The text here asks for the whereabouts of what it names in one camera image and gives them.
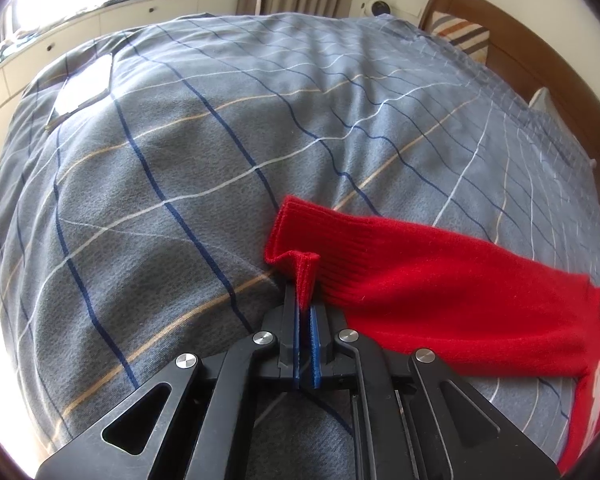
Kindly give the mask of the red knit sweater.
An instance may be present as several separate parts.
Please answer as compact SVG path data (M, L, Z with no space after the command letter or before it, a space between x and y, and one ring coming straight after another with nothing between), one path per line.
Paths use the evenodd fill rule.
M577 383L561 471L600 432L600 287L498 245L423 224L357 217L289 196L265 262L381 347L427 348L465 376Z

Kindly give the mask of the grey plaid duvet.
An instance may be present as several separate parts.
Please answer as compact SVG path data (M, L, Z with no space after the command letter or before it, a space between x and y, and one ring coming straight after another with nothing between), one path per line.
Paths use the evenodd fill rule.
M600 287L591 159L448 42L390 16L116 32L33 79L0 159L1 322L46 460L180 354L225 352L288 286L297 298L264 258L289 196L475 237ZM321 292L297 299L298 377L254 396L232 479L358 479L350 396L312 386L314 304L354 330ZM574 379L454 372L557 479L600 478L600 432L558 467Z

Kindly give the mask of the wooden headboard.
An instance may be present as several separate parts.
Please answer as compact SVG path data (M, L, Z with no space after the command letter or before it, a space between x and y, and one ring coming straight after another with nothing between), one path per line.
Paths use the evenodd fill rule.
M588 84L540 36L486 0L428 0L419 27L430 29L436 12L477 23L490 30L486 66L524 100L550 90L562 120L583 146L593 169L600 200L600 100Z

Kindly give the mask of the striped pillow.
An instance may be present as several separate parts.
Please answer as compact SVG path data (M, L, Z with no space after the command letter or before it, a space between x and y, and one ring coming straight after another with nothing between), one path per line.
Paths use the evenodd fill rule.
M477 63L486 65L491 32L486 26L434 11L429 27L431 35L444 39Z

